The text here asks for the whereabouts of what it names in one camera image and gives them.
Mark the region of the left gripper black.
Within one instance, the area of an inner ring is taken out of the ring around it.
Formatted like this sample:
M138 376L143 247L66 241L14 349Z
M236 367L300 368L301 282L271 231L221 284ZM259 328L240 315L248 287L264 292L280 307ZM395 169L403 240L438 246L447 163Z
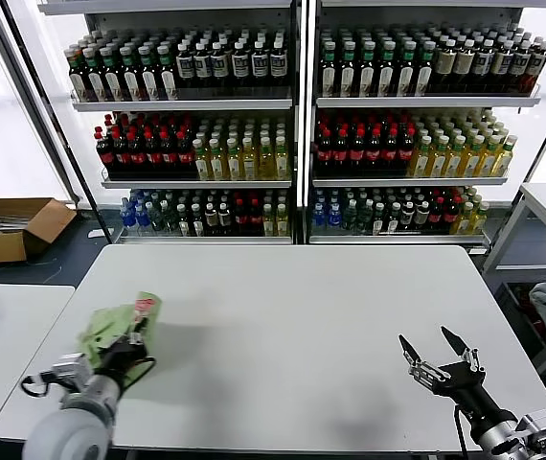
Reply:
M129 341L117 341L99 353L100 365L95 374L123 381L128 371L148 356L145 346L148 340L149 318L138 318L128 330Z

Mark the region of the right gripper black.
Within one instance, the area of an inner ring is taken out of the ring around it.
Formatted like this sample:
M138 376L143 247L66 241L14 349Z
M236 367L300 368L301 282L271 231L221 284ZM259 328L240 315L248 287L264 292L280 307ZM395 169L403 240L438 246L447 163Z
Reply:
M402 334L398 336L413 379L422 386L433 386L435 395L452 399L469 421L471 434L484 434L502 422L514 422L515 416L509 410L499 407L483 386L486 373L480 363L478 349L470 348L459 335L445 326L441 326L441 331L460 359L440 368L449 374L449 378L443 381L440 381L440 370L422 360Z

